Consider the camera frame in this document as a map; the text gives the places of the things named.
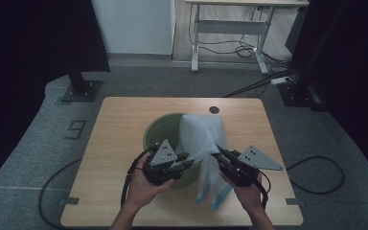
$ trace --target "human hand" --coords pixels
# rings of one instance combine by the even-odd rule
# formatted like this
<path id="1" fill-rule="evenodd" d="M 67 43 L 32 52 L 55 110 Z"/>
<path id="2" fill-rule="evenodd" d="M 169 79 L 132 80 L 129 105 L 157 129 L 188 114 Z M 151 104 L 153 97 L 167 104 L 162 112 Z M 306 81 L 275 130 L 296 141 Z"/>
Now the human hand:
<path id="1" fill-rule="evenodd" d="M 136 169 L 133 171 L 127 191 L 125 204 L 139 210 L 143 206 L 149 204 L 158 194 L 163 193 L 173 185 L 174 180 L 171 179 L 160 186 L 156 186 L 148 182 L 142 169 L 146 160 L 150 156 L 146 153 L 137 163 Z"/>
<path id="2" fill-rule="evenodd" d="M 255 184 L 252 184 L 249 187 L 237 187 L 235 183 L 223 172 L 220 172 L 220 176 L 222 176 L 222 178 L 232 186 L 239 202 L 241 203 L 241 207 L 243 207 L 247 213 L 257 212 L 263 209 L 261 202 L 261 192 Z M 259 173 L 257 179 L 260 183 L 262 183 L 261 173 Z"/>

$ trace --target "metal bracket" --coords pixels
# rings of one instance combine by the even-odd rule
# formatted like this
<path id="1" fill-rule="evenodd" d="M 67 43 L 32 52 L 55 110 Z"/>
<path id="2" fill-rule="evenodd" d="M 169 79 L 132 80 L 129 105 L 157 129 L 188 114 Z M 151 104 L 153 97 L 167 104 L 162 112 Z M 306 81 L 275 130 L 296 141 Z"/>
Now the metal bracket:
<path id="1" fill-rule="evenodd" d="M 283 103 L 285 106 L 294 106 L 294 107 L 308 107 L 310 106 L 310 102 L 308 97 L 299 98 L 295 97 L 292 93 L 293 86 L 289 85 L 278 85 L 280 95 L 282 96 Z"/>
<path id="2" fill-rule="evenodd" d="M 261 69 L 261 72 L 263 75 L 268 74 L 267 66 L 265 65 L 265 59 L 262 55 L 262 53 L 258 52 L 258 48 L 253 48 L 253 52 L 255 54 L 255 58 L 258 61 L 259 68 Z"/>
<path id="3" fill-rule="evenodd" d="M 298 198 L 286 198 L 287 205 L 298 205 L 300 208 L 307 207 L 306 201 L 299 200 Z"/>
<path id="4" fill-rule="evenodd" d="M 80 103 L 92 103 L 95 101 L 98 92 L 103 84 L 101 80 L 85 80 L 85 87 L 81 92 L 77 92 L 74 86 L 70 84 L 61 101 L 64 103 L 80 102 Z"/>
<path id="5" fill-rule="evenodd" d="M 152 167 L 158 165 L 164 165 L 166 163 L 172 163 L 177 159 L 177 155 L 175 154 L 172 146 L 170 145 L 169 141 L 166 139 L 161 144 L 160 148 L 158 149 L 157 153 L 154 154 L 153 159 L 150 162 Z"/>
<path id="6" fill-rule="evenodd" d="M 248 147 L 238 159 L 255 169 L 281 171 L 283 167 L 254 146 Z"/>
<path id="7" fill-rule="evenodd" d="M 62 206 L 62 205 L 66 205 L 66 204 L 74 204 L 74 205 L 78 205 L 80 202 L 79 198 L 75 198 L 75 197 L 66 197 L 66 198 L 62 198 L 59 202 L 58 205 Z"/>

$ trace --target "electrical cable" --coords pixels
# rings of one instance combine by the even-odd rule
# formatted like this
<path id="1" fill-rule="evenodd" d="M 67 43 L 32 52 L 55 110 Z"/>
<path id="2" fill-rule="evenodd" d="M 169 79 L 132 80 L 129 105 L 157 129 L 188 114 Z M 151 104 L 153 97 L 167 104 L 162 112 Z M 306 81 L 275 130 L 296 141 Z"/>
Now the electrical cable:
<path id="1" fill-rule="evenodd" d="M 286 70 L 288 69 L 288 66 L 286 65 L 272 65 L 270 66 L 270 71 L 273 72 L 273 73 L 276 73 L 273 68 L 286 68 Z"/>
<path id="2" fill-rule="evenodd" d="M 267 53 L 264 53 L 262 52 L 262 54 L 264 55 L 264 57 L 267 59 L 267 60 L 271 60 L 271 61 L 274 61 L 275 63 L 277 64 L 284 64 L 284 65 L 290 65 L 292 63 L 292 61 L 290 60 L 281 60 L 281 59 L 277 59 L 275 57 L 272 57 L 270 55 L 268 55 Z"/>
<path id="3" fill-rule="evenodd" d="M 122 195 L 121 195 L 121 207 L 122 205 L 124 205 L 125 203 L 125 199 L 127 197 L 127 188 L 129 186 L 129 182 L 130 179 L 132 177 L 133 171 L 136 169 L 137 163 L 139 162 L 139 160 L 149 151 L 151 150 L 156 150 L 157 146 L 154 147 L 149 147 L 147 149 L 145 149 L 144 151 L 142 151 L 142 153 L 139 154 L 139 156 L 134 159 L 133 163 L 131 164 L 129 170 L 126 173 L 126 178 L 125 178 L 125 183 L 124 183 L 124 188 L 122 189 Z"/>
<path id="4" fill-rule="evenodd" d="M 249 13 L 249 7 L 245 7 L 246 10 L 244 11 L 244 13 L 241 15 L 241 20 L 244 21 L 244 19 L 246 18 L 247 14 Z"/>
<path id="5" fill-rule="evenodd" d="M 249 96 L 249 98 L 259 98 L 260 96 L 262 96 L 263 93 L 265 92 L 265 90 L 267 89 L 267 85 L 268 85 L 268 82 L 264 84 L 264 89 L 263 89 L 263 91 L 260 94 L 257 94 L 257 91 L 258 90 L 256 88 L 256 93 L 253 94 L 253 95 L 251 95 L 251 96 Z"/>
<path id="6" fill-rule="evenodd" d="M 267 177 L 267 175 L 264 173 L 264 172 L 262 172 L 262 171 L 259 171 L 262 175 L 264 175 L 264 177 L 265 177 L 265 179 L 267 180 L 267 182 L 268 182 L 268 190 L 267 190 L 267 193 L 268 192 L 270 192 L 270 190 L 271 190 L 271 182 L 270 182 L 270 180 L 268 179 L 268 177 Z"/>
<path id="7" fill-rule="evenodd" d="M 219 16 L 218 16 L 218 14 L 217 14 L 217 5 L 214 5 L 214 13 L 215 13 L 215 16 L 216 16 L 218 19 L 220 19 L 220 18 L 219 18 Z"/>
<path id="8" fill-rule="evenodd" d="M 342 168 L 336 163 L 334 162 L 331 158 L 328 158 L 328 157 L 325 157 L 325 156 L 312 156 L 312 157 L 308 157 L 306 159 L 303 159 L 301 161 L 298 161 L 297 163 L 291 165 L 290 167 L 287 168 L 287 171 L 293 169 L 294 167 L 304 163 L 304 162 L 307 162 L 309 160 L 312 160 L 312 159 L 325 159 L 325 160 L 328 160 L 330 161 L 331 163 L 333 163 L 340 171 L 341 175 L 342 175 L 342 178 L 341 180 L 339 181 L 339 183 L 334 186 L 333 188 L 327 190 L 327 191 L 322 191 L 322 192 L 317 192 L 317 191 L 313 191 L 313 190 L 309 190 L 305 187 L 303 187 L 302 185 L 296 183 L 294 180 L 290 179 L 289 181 L 296 187 L 298 187 L 299 189 L 307 192 L 307 193 L 310 193 L 310 194 L 316 194 L 316 195 L 326 195 L 326 194 L 330 194 L 330 193 L 333 193 L 335 192 L 336 190 L 338 190 L 344 183 L 345 183 L 345 172 L 342 170 Z"/>
<path id="9" fill-rule="evenodd" d="M 254 51 L 253 51 L 253 46 L 250 44 L 247 44 L 245 42 L 242 42 L 242 40 L 244 39 L 244 34 L 241 36 L 241 40 L 239 41 L 240 46 L 238 46 L 235 51 L 236 54 L 241 57 L 241 58 L 250 58 L 253 57 L 255 55 Z M 244 56 L 241 54 L 242 51 L 247 51 L 249 53 L 249 55 Z"/>
<path id="10" fill-rule="evenodd" d="M 268 202 L 268 191 L 265 190 L 265 187 L 263 187 L 262 183 L 259 182 L 257 178 L 252 176 L 252 179 L 253 179 L 253 184 L 255 184 L 255 186 L 261 191 L 261 194 L 263 196 L 262 205 L 263 205 L 263 208 L 265 209 L 265 206 Z"/>
<path id="11" fill-rule="evenodd" d="M 289 73 L 292 73 L 292 72 L 293 72 L 293 70 L 287 69 L 285 71 L 281 71 L 281 72 L 278 72 L 278 73 L 271 74 L 271 75 L 269 75 L 268 77 L 266 77 L 266 78 L 264 78 L 262 80 L 258 80 L 256 82 L 250 84 L 250 85 L 245 86 L 244 88 L 241 88 L 241 89 L 238 89 L 238 90 L 236 90 L 236 91 L 234 91 L 232 93 L 229 93 L 229 94 L 223 96 L 223 98 L 229 98 L 229 97 L 238 95 L 240 93 L 243 93 L 243 92 L 246 92 L 246 91 L 255 89 L 255 88 L 259 88 L 259 87 L 265 86 L 265 85 L 269 84 L 270 81 L 272 79 L 274 79 L 275 77 L 281 76 L 283 74 L 289 74 Z"/>
<path id="12" fill-rule="evenodd" d="M 253 21 L 253 16 L 255 15 L 255 11 L 256 11 L 256 9 L 257 9 L 258 7 L 256 7 L 255 6 L 255 8 L 253 9 L 253 12 L 252 12 L 252 8 L 250 8 L 250 11 L 252 12 L 251 14 L 250 14 L 250 17 L 249 17 L 249 21 Z"/>
<path id="13" fill-rule="evenodd" d="M 55 174 L 53 174 L 47 181 L 46 183 L 43 185 L 43 187 L 41 188 L 41 192 L 40 192 L 40 196 L 38 198 L 38 213 L 40 214 L 41 218 L 44 220 L 44 222 L 46 222 L 47 224 L 49 224 L 52 227 L 55 227 L 57 229 L 72 229 L 72 228 L 67 228 L 67 227 L 63 227 L 63 226 L 58 226 L 52 222 L 50 222 L 43 214 L 43 209 L 41 204 L 43 203 L 43 196 L 44 196 L 44 192 L 46 191 L 47 186 L 50 184 L 50 182 L 61 172 L 63 172 L 65 169 L 67 169 L 68 167 L 80 162 L 82 160 L 82 158 L 77 159 L 73 162 L 71 162 L 70 164 L 64 166 L 63 168 L 61 168 L 59 171 L 57 171 Z"/>

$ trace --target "white desk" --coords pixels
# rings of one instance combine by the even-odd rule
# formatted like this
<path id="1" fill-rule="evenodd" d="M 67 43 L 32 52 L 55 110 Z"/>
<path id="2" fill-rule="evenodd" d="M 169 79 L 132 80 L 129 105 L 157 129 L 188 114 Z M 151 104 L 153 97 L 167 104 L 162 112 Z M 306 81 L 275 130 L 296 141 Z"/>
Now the white desk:
<path id="1" fill-rule="evenodd" d="M 276 7 L 306 7 L 307 0 L 186 0 L 186 3 L 196 5 L 195 14 L 195 44 L 193 46 L 193 58 L 191 69 L 198 71 L 198 34 L 230 34 L 230 35 L 261 35 L 258 46 L 253 49 L 256 60 L 263 74 L 268 70 L 265 66 L 262 49 L 265 45 L 268 29 Z M 201 5 L 226 5 L 226 6 L 260 6 L 270 7 L 266 21 L 223 21 L 223 20 L 200 20 L 199 8 Z"/>

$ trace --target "black stand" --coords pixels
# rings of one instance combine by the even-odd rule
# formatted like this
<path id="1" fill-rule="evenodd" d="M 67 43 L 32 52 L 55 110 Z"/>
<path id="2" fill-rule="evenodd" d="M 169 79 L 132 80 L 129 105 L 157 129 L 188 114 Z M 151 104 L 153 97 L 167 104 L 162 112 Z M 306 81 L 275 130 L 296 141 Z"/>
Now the black stand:
<path id="1" fill-rule="evenodd" d="M 80 71 L 77 71 L 70 61 L 64 61 L 68 69 L 68 77 L 71 84 L 57 104 L 69 104 L 71 102 L 92 103 L 97 97 L 103 82 L 101 80 L 85 80 Z"/>
<path id="2" fill-rule="evenodd" d="M 312 111 L 328 111 L 325 92 L 318 84 L 312 83 L 304 91 L 298 85 L 279 85 L 285 106 L 309 107 Z"/>

